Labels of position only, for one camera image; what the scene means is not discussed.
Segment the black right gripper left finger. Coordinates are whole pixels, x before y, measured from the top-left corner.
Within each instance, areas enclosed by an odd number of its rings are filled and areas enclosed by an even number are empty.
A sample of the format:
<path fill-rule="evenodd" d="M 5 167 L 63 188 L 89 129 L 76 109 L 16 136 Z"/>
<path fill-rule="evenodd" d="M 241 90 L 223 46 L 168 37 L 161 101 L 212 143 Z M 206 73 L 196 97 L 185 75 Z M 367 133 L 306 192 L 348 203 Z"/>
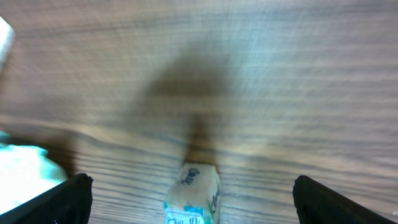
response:
<path fill-rule="evenodd" d="M 77 174 L 1 215 L 1 224 L 87 224 L 93 179 Z"/>

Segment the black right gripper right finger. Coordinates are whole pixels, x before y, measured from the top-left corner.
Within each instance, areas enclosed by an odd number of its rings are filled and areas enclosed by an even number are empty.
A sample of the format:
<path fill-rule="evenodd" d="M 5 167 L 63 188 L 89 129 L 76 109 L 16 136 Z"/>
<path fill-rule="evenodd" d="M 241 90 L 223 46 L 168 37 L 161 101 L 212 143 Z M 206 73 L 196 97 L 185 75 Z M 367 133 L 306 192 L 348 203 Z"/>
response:
<path fill-rule="evenodd" d="M 292 194 L 300 224 L 395 224 L 305 175 Z"/>

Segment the teal snack packet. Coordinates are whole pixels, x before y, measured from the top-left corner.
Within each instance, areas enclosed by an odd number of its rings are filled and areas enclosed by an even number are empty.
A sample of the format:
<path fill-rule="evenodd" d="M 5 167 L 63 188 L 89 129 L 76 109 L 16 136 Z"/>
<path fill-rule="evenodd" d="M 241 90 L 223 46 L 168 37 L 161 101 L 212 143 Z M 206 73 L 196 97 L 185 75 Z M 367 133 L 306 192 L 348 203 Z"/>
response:
<path fill-rule="evenodd" d="M 1 132 L 1 214 L 68 179 L 65 170 L 48 158 L 48 150 L 8 143 Z"/>

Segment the teal Kleenex tissue pack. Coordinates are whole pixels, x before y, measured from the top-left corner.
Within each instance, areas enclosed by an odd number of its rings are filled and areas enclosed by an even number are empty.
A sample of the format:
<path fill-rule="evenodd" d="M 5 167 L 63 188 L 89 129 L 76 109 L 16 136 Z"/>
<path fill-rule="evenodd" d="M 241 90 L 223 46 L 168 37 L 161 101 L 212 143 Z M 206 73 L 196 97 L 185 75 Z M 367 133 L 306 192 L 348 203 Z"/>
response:
<path fill-rule="evenodd" d="M 164 200 L 165 224 L 219 224 L 220 198 L 216 166 L 185 163 Z"/>

